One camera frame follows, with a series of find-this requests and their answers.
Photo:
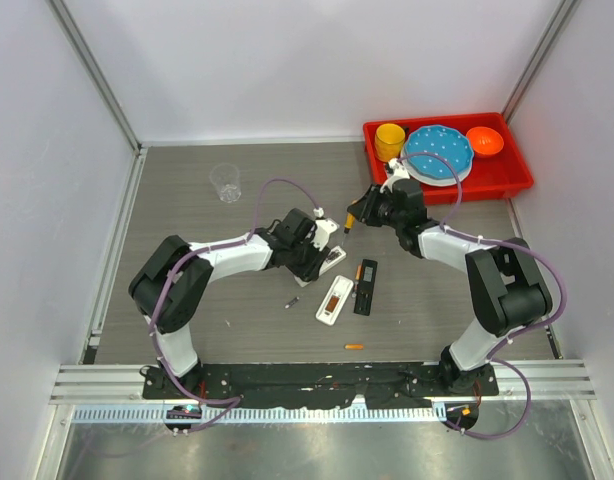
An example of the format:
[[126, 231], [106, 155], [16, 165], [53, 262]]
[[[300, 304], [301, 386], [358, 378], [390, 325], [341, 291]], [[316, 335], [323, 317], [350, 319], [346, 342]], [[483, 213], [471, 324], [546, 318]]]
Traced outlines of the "yellow handled screwdriver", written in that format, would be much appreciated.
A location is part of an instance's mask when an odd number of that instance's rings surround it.
[[341, 237], [340, 246], [343, 246], [345, 244], [345, 241], [347, 240], [348, 235], [351, 229], [353, 228], [354, 221], [355, 221], [354, 216], [351, 213], [348, 213], [346, 215], [346, 220], [345, 220], [344, 227], [343, 227], [343, 234]]

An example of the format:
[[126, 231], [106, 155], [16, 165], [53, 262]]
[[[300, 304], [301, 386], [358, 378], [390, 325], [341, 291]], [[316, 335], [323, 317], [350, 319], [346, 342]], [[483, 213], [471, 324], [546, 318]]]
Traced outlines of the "white remote with batteries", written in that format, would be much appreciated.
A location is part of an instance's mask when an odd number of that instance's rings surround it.
[[[319, 278], [324, 273], [326, 273], [329, 270], [331, 270], [334, 266], [336, 266], [339, 263], [341, 263], [345, 258], [346, 258], [346, 252], [340, 246], [335, 246], [335, 247], [331, 248], [330, 255], [327, 257], [327, 259], [325, 260], [324, 264], [321, 267]], [[299, 280], [295, 276], [294, 276], [294, 279], [296, 280], [298, 285], [301, 286], [301, 287], [304, 287], [304, 286], [314, 282], [314, 281], [301, 281], [301, 280]]]

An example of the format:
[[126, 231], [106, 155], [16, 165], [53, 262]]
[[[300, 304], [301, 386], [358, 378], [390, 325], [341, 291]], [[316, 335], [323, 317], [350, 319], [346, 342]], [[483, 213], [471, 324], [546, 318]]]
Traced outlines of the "black remote control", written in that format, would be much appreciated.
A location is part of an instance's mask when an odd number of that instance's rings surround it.
[[369, 316], [371, 313], [378, 262], [375, 260], [363, 259], [360, 265], [362, 265], [362, 272], [360, 279], [355, 284], [354, 313], [361, 316]]

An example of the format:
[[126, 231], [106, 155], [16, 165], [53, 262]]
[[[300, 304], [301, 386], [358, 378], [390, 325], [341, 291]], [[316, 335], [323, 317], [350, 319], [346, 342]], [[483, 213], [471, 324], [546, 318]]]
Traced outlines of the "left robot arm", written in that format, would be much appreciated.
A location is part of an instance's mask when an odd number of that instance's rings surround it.
[[200, 385], [200, 364], [189, 322], [208, 285], [246, 272], [286, 268], [309, 284], [320, 276], [330, 254], [330, 237], [339, 229], [331, 218], [313, 218], [294, 208], [268, 227], [212, 243], [167, 237], [132, 279], [128, 294], [149, 325], [157, 359], [168, 371], [166, 388], [177, 398], [192, 397]]

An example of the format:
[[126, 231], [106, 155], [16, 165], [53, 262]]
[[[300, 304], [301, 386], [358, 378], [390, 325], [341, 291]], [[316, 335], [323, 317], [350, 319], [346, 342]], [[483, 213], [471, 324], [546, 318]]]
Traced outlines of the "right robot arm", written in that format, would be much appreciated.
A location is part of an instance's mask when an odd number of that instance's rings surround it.
[[438, 380], [449, 394], [471, 388], [505, 339], [532, 327], [553, 308], [537, 259], [523, 239], [478, 240], [449, 228], [428, 215], [413, 179], [370, 186], [347, 213], [366, 226], [392, 228], [401, 248], [413, 256], [466, 274], [474, 320], [444, 348], [439, 361]]

